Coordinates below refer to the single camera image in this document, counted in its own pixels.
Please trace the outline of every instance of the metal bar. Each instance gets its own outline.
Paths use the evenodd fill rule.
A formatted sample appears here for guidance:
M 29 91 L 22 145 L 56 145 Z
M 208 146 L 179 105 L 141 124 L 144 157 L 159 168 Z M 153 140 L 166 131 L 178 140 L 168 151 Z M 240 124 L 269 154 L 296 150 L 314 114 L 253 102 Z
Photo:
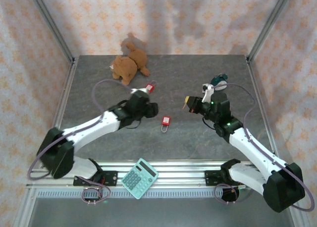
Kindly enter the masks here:
M 117 187 L 124 188 L 121 184 L 122 178 L 130 171 L 137 161 L 103 161 L 98 162 L 103 170 L 117 170 Z M 152 161 L 149 162 L 158 172 L 159 176 L 151 188 L 202 188 L 206 187 L 204 171 L 220 170 L 220 166 L 226 161 L 211 160 L 179 160 L 179 161 Z M 250 161 L 242 161 L 246 165 L 251 165 Z M 46 169 L 32 171 L 33 177 L 42 176 Z M 35 182 L 28 181 L 32 187 L 52 187 L 65 188 L 73 185 L 73 176 L 66 175 L 60 179 L 46 177 Z
M 296 203 L 296 206 L 304 208 L 299 202 Z M 293 220 L 295 227 L 313 226 L 313 223 L 310 223 L 308 219 L 308 215 L 303 211 L 291 207 L 289 208 L 288 215 L 290 216 L 289 218 Z
M 37 198 L 80 198 L 82 194 L 81 189 L 64 188 L 64 189 L 39 189 L 37 192 Z M 222 188 L 217 188 L 216 192 L 214 187 L 205 187 L 200 189 L 149 189 L 142 198 L 212 198 L 216 194 L 217 197 L 221 197 L 223 194 Z M 97 193 L 95 191 L 87 191 L 85 198 L 96 198 Z M 127 189 L 115 189 L 111 188 L 111 195 L 109 198 L 134 198 Z
M 17 216 L 14 226 L 19 226 L 19 227 L 26 227 L 29 225 L 33 208 L 35 205 L 36 201 L 36 196 L 37 196 L 37 190 L 35 188 L 31 188 L 27 190 L 27 198 L 24 200 L 24 202 L 21 203 L 23 205 L 23 212 L 21 213 L 20 216 Z
M 77 62 L 78 62 L 78 58 L 75 58 L 74 62 L 71 63 L 71 67 L 68 71 L 68 75 L 67 75 L 66 80 L 64 82 L 63 91 L 62 91 L 62 94 L 60 97 L 60 101 L 58 103 L 58 107 L 57 107 L 57 111 L 56 111 L 54 123 L 53 123 L 53 126 L 57 127 L 57 128 L 60 128 L 60 126 L 61 126 L 61 122 L 62 122 L 63 115 L 65 112 L 66 104 L 67 104 L 68 95 L 69 95 L 70 88 L 71 88 L 71 84 L 72 84 L 73 79 L 74 79 Z
M 260 50 L 261 46 L 263 45 L 266 37 L 268 36 L 269 32 L 271 31 L 272 26 L 276 22 L 278 16 L 282 12 L 284 6 L 288 0 L 278 0 L 276 6 L 274 7 L 272 13 L 268 17 L 268 20 L 266 24 L 264 25 L 262 31 L 260 32 L 259 37 L 257 38 L 255 44 L 253 45 L 253 48 L 251 49 L 249 55 L 248 55 L 248 61 L 252 61 L 255 56 L 257 55 L 258 51 Z
M 60 33 L 57 25 L 55 24 L 51 14 L 49 13 L 49 10 L 44 4 L 43 0 L 33 0 L 37 8 L 39 9 L 42 17 L 44 18 L 46 24 L 50 28 L 51 32 L 53 33 L 57 43 L 59 44 L 60 48 L 62 49 L 63 53 L 65 54 L 66 58 L 69 60 L 69 62 L 73 61 L 73 56 L 71 54 L 70 49 L 68 48 L 62 34 Z
M 278 150 L 277 150 L 277 145 L 276 145 L 276 142 L 275 142 L 275 139 L 274 139 L 274 136 L 273 136 L 273 132 L 272 132 L 272 129 L 271 129 L 270 125 L 269 125 L 268 118 L 267 118 L 267 115 L 266 115 L 266 112 L 265 112 L 265 108 L 264 108 L 264 105 L 263 105 L 263 101 L 262 101 L 262 98 L 260 96 L 259 86 L 258 86 L 257 81 L 255 79 L 255 76 L 254 76 L 254 73 L 253 73 L 253 70 L 252 70 L 250 62 L 247 62 L 247 66 L 248 66 L 248 69 L 249 69 L 249 73 L 250 73 L 250 76 L 251 76 L 251 80 L 252 80 L 252 83 L 253 83 L 254 90 L 256 92 L 256 96 L 257 96 L 257 99 L 258 99 L 260 111 L 261 111 L 261 114 L 262 114 L 262 117 L 263 117 L 263 121 L 264 121 L 264 126 L 265 126 L 265 129 L 266 129 L 266 132 L 267 132 L 269 143 L 271 145 L 271 150 L 279 157 L 279 153 L 278 153 Z

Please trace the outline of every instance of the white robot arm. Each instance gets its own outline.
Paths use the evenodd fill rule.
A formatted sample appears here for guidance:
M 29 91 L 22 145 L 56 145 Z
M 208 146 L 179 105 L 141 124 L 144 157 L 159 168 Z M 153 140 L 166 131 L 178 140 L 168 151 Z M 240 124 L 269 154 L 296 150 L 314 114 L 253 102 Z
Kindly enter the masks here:
M 300 167 L 295 163 L 287 164 L 256 140 L 248 129 L 243 127 L 243 123 L 231 115 L 230 102 L 225 93 L 214 93 L 212 89 L 209 94 L 209 98 L 187 97 L 185 101 L 189 112 L 201 114 L 205 120 L 212 121 L 218 136 L 240 150 L 254 165 L 246 166 L 237 159 L 225 162 L 219 171 L 221 183 L 243 183 L 249 186 L 261 194 L 276 212 L 281 212 L 303 199 L 304 188 L 285 171 L 290 171 L 302 182 Z M 218 180 L 211 182 L 211 185 L 217 184 Z
M 151 118 L 158 114 L 157 103 L 150 103 L 147 89 L 132 89 L 132 96 L 110 107 L 101 116 L 84 124 L 59 130 L 52 128 L 48 131 L 38 154 L 54 140 L 66 135 L 60 142 L 50 148 L 41 156 L 41 161 L 49 170 L 53 178 L 61 178 L 66 174 L 81 176 L 94 182 L 100 181 L 101 168 L 92 159 L 82 159 L 74 156 L 78 150 L 95 139 L 129 126 L 135 120 Z

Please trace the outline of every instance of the floral wallpaper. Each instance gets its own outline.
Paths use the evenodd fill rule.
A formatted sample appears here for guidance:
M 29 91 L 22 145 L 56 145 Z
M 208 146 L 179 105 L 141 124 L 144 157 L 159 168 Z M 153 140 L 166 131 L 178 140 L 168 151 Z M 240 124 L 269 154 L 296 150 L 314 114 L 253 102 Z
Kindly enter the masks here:
M 277 0 L 44 0 L 72 54 L 248 54 Z
M 0 30 L 0 226 L 10 227 L 69 63 L 32 0 L 0 0 Z
M 289 1 L 254 65 L 281 156 L 302 168 L 317 202 L 316 0 Z M 304 200 L 303 207 L 309 207 L 307 195 Z M 317 210 L 308 217 L 307 226 L 316 226 Z

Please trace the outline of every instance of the brown teddy bear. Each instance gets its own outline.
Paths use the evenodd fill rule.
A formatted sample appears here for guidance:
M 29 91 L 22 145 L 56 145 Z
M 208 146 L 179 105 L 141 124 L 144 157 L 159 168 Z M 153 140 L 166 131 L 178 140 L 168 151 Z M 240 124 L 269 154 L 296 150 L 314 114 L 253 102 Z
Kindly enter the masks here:
M 128 85 L 138 69 L 145 76 L 149 76 L 150 71 L 145 67 L 148 62 L 146 53 L 137 49 L 132 42 L 127 42 L 125 45 L 130 50 L 128 57 L 118 55 L 111 63 L 110 68 L 114 79 L 122 77 L 121 82 Z

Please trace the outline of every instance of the calculator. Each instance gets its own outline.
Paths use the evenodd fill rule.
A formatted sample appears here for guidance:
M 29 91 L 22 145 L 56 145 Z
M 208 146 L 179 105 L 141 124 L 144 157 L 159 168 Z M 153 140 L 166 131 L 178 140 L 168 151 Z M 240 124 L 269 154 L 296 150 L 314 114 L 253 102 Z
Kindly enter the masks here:
M 159 173 L 148 162 L 139 159 L 124 176 L 122 184 L 136 199 L 140 199 L 158 176 Z

